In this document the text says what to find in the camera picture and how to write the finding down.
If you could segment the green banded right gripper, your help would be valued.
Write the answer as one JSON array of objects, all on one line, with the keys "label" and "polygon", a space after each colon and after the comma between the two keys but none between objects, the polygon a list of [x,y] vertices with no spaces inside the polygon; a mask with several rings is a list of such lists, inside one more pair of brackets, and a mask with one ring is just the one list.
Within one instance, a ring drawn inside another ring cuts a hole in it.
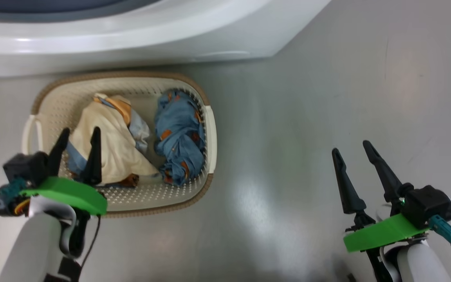
[{"label": "green banded right gripper", "polygon": [[[369,162],[374,165],[380,178],[385,201],[394,203],[400,198],[399,189],[403,183],[370,141],[364,140],[362,144]],[[332,160],[343,213],[363,212],[366,209],[366,204],[358,196],[346,172],[347,166],[338,148],[333,148]],[[398,214],[344,236],[343,242],[347,252],[358,252],[390,245],[426,231],[428,231],[428,227],[418,229],[402,214]]]}]

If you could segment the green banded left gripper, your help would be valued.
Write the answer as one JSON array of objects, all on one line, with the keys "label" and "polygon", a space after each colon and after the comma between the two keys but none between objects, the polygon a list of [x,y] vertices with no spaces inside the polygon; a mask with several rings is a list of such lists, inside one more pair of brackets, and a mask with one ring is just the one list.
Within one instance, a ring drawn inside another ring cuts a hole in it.
[{"label": "green banded left gripper", "polygon": [[91,215],[107,214],[107,199],[94,187],[102,182],[101,164],[101,130],[95,127],[90,139],[91,150],[86,165],[81,171],[81,183],[57,177],[61,158],[69,141],[70,129],[65,127],[55,142],[48,155],[48,173],[50,177],[45,179],[36,188],[26,188],[19,192],[20,195],[41,195],[59,203],[67,204],[89,212]]}]

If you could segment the blue patterned garment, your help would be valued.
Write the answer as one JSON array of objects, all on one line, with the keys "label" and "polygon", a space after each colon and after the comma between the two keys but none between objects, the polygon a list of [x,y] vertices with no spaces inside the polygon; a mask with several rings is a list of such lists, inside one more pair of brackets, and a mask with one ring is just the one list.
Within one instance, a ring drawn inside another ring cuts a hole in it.
[{"label": "blue patterned garment", "polygon": [[198,104],[182,90],[165,91],[157,103],[155,152],[165,157],[159,171],[167,184],[182,186],[204,167],[204,122]]}]

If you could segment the cream perforated laundry basket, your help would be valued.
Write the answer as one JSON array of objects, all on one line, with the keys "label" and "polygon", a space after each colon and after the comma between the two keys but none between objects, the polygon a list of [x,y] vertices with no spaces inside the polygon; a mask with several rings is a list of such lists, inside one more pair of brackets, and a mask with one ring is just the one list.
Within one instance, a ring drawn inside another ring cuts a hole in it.
[{"label": "cream perforated laundry basket", "polygon": [[136,112],[154,128],[157,100],[166,90],[178,89],[194,99],[205,135],[204,167],[185,184],[166,184],[161,176],[141,178],[136,188],[100,187],[108,202],[106,217],[136,217],[175,211],[201,199],[211,185],[218,157],[215,117],[202,88],[185,75],[170,72],[98,72],[62,78],[45,86],[36,96],[25,123],[22,152],[32,149],[36,129],[38,150],[49,152],[63,128],[74,130],[82,110],[95,93],[127,98]]}]

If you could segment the white washing machine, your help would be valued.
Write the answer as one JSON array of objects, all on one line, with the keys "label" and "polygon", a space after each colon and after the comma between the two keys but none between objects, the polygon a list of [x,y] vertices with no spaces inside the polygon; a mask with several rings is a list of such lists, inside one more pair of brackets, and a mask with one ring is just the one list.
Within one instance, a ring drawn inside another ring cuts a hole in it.
[{"label": "white washing machine", "polygon": [[331,0],[0,0],[0,77],[267,58]]}]

